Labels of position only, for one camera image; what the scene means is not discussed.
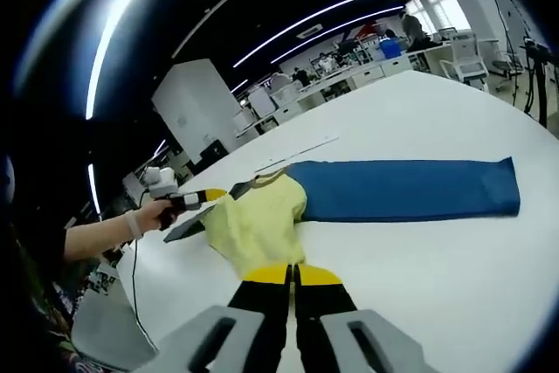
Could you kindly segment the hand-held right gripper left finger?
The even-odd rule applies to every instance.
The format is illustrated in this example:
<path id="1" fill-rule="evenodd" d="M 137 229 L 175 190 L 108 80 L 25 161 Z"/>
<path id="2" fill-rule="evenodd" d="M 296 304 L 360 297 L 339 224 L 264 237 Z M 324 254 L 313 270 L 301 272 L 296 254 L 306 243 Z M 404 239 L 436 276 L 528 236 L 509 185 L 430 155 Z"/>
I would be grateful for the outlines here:
<path id="1" fill-rule="evenodd" d="M 212 306 L 168 335 L 140 372 L 275 372 L 286 345 L 291 267 L 260 268 L 226 306 Z"/>

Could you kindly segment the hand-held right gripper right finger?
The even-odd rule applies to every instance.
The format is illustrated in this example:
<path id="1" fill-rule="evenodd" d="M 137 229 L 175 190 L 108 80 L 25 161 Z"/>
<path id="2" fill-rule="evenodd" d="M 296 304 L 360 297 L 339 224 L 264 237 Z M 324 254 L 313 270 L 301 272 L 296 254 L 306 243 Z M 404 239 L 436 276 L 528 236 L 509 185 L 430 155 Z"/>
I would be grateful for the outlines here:
<path id="1" fill-rule="evenodd" d="M 342 281 L 310 265 L 293 268 L 296 340 L 306 372 L 433 372 L 422 346 L 372 309 L 359 309 Z"/>

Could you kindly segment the person's left hand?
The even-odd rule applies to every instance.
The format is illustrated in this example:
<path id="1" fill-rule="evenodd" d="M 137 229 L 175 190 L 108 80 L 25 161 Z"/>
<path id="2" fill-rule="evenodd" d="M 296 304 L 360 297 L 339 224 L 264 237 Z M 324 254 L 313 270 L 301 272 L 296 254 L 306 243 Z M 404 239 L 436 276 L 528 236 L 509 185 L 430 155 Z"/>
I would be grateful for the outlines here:
<path id="1" fill-rule="evenodd" d="M 169 200 L 155 200 L 144 204 L 139 210 L 136 210 L 135 220 L 141 233 L 160 230 L 162 227 L 160 216 L 170 206 L 171 202 Z"/>

